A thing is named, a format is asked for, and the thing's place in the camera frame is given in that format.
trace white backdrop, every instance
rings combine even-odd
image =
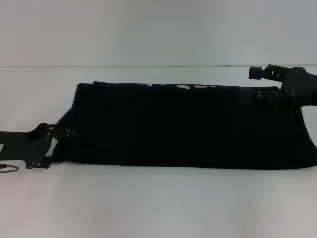
[[[312,0],[0,0],[0,130],[56,123],[78,83],[280,86],[247,79],[250,65],[270,63],[317,74],[316,6]],[[317,144],[317,110],[303,111]],[[24,162],[12,163],[20,171],[0,175],[1,238],[317,236],[317,168],[64,163],[27,170]]]

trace white table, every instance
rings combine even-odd
[[[81,165],[0,174],[1,238],[315,238],[317,167]]]

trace fabric wrap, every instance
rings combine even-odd
[[[299,111],[257,111],[276,87],[79,84],[60,120],[78,134],[53,159],[84,164],[294,169],[316,165]]]

